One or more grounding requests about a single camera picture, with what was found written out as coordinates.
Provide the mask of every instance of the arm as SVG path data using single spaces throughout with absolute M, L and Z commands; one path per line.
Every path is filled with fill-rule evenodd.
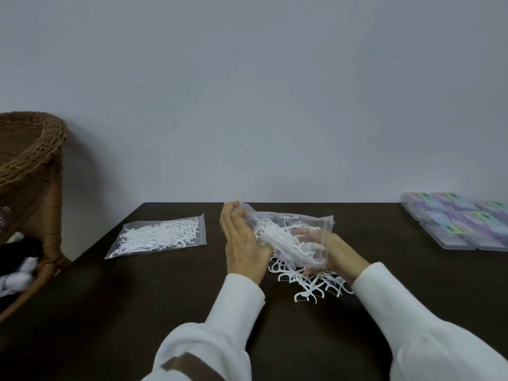
M 258 284 L 265 275 L 270 248 L 257 245 L 242 219 L 239 202 L 225 204 L 220 225 L 228 241 L 228 274 L 203 324 L 183 324 L 158 349 L 144 381 L 251 380 L 245 345 L 265 304 Z
M 508 379 L 503 356 L 467 330 L 432 314 L 382 263 L 370 265 L 335 234 L 311 236 L 324 238 L 330 269 L 352 283 L 388 341 L 393 354 L 391 380 Z

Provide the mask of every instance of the white cloth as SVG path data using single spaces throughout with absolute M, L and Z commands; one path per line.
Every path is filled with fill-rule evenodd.
M 508 380 L 503 356 L 467 330 L 430 313 L 382 263 L 365 269 L 352 288 L 390 345 L 390 380 Z M 264 303 L 263 292 L 250 279 L 227 275 L 206 322 L 173 330 L 144 380 L 188 381 L 180 372 L 161 368 L 185 352 L 199 357 L 226 381 L 251 380 L 245 345 Z

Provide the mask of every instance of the table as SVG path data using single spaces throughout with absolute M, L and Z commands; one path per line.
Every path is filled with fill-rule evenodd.
M 339 233 L 381 261 L 444 320 L 508 357 L 508 254 L 444 250 L 399 204 L 259 203 L 259 211 L 335 217 Z M 0 377 L 140 380 L 166 335 L 203 322 L 226 273 L 219 203 L 145 203 L 0 325 Z M 206 246 L 103 260 L 121 225 L 205 213 Z M 254 380 L 388 379 L 392 355 L 354 295 L 293 301 L 267 273 L 266 305 L 247 343 Z

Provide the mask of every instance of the clear plastic bag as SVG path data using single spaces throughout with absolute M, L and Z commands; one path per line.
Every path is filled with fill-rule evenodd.
M 270 244 L 275 255 L 293 268 L 316 267 L 324 269 L 327 264 L 327 250 L 321 241 L 309 237 L 305 229 L 333 228 L 333 216 L 315 218 L 308 215 L 254 211 L 250 205 L 241 204 L 249 213 L 245 223 L 254 231 L 258 240 Z
M 205 214 L 124 224 L 104 259 L 206 245 Z

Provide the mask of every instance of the wicker basket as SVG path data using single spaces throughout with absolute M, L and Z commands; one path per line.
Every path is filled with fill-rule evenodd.
M 67 126 L 42 112 L 0 114 L 0 245 L 18 230 L 41 239 L 37 277 L 0 322 L 70 261 L 61 243 L 61 144 Z

